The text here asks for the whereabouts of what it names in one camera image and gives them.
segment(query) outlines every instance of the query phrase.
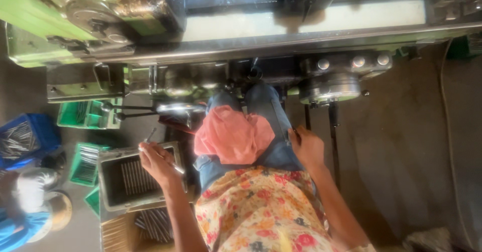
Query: white cloth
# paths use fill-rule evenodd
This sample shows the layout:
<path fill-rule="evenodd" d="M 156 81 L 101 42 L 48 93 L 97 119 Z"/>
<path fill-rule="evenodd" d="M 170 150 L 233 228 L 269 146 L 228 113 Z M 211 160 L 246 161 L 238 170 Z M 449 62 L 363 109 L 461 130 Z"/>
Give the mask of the white cloth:
<path fill-rule="evenodd" d="M 48 168 L 29 168 L 17 180 L 17 199 L 20 208 L 27 213 L 47 212 L 44 204 L 45 188 L 57 180 L 57 172 Z"/>

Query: cable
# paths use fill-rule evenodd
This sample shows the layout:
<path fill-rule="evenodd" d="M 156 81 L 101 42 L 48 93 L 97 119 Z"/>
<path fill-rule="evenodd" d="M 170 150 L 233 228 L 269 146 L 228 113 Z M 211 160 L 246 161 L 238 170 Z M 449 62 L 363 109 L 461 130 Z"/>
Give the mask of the cable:
<path fill-rule="evenodd" d="M 450 131 L 450 117 L 449 117 L 449 108 L 447 106 L 447 97 L 445 95 L 445 88 L 443 86 L 443 68 L 445 67 L 445 59 L 447 58 L 447 54 L 449 52 L 450 45 L 454 39 L 451 38 L 447 44 L 447 48 L 445 49 L 445 53 L 443 54 L 442 65 L 440 66 L 440 92 L 442 94 L 442 104 L 445 111 L 445 119 L 447 123 L 447 139 L 448 139 L 448 147 L 449 147 L 449 161 L 450 161 L 450 169 L 452 171 L 452 181 L 454 183 L 454 194 L 455 194 L 455 204 L 457 206 L 457 214 L 460 220 L 460 224 L 462 226 L 462 230 L 464 231 L 465 239 L 471 249 L 474 249 L 472 246 L 472 242 L 470 241 L 470 237 L 467 233 L 467 228 L 465 227 L 465 222 L 462 217 L 462 210 L 460 208 L 460 202 L 458 200 L 458 188 L 457 188 L 457 175 L 455 174 L 455 165 L 454 165 L 454 149 L 452 145 L 452 132 Z"/>

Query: pink cloth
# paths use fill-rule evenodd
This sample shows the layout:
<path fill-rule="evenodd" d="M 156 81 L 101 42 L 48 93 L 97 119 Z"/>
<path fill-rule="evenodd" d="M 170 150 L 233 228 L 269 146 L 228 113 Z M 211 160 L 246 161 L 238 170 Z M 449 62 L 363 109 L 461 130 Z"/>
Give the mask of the pink cloth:
<path fill-rule="evenodd" d="M 268 148 L 274 132 L 261 115 L 234 111 L 229 105 L 209 110 L 194 138 L 196 155 L 217 155 L 222 164 L 248 165 Z"/>

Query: woman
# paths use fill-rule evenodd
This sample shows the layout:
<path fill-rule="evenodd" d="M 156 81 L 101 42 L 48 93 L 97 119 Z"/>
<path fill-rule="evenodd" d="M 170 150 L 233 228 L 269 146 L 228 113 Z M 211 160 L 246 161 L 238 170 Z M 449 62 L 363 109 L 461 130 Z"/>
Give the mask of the woman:
<path fill-rule="evenodd" d="M 155 143 L 139 145 L 143 167 L 164 192 L 177 251 L 373 251 L 324 164 L 323 141 L 291 129 L 273 87 L 253 86 L 245 102 L 248 113 L 268 120 L 275 138 L 249 166 L 200 156 L 196 216 L 169 165 L 173 157 Z M 207 111 L 222 105 L 241 111 L 226 92 L 213 96 Z"/>

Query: blue cloth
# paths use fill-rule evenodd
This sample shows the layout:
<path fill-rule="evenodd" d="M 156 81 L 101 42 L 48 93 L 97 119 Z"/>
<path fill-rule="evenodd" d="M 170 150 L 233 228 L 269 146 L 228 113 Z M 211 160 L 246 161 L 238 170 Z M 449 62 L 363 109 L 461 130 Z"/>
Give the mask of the blue cloth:
<path fill-rule="evenodd" d="M 268 120 L 275 138 L 268 149 L 252 165 L 222 165 L 218 157 L 199 156 L 194 163 L 194 167 L 199 171 L 202 193 L 213 182 L 232 170 L 251 166 L 264 166 L 286 171 L 304 170 L 291 147 L 288 137 L 288 129 L 291 128 L 291 124 L 280 104 L 278 92 L 272 86 L 261 82 L 254 85 L 246 93 L 244 102 L 248 108 L 248 113 L 256 113 Z M 222 105 L 229 105 L 233 110 L 242 112 L 238 99 L 223 91 L 209 99 L 206 114 L 210 108 Z"/>
<path fill-rule="evenodd" d="M 0 252 L 12 251 L 24 245 L 47 222 L 48 212 L 25 213 L 21 225 L 24 229 L 14 233 L 17 225 L 7 217 L 5 209 L 0 209 Z"/>

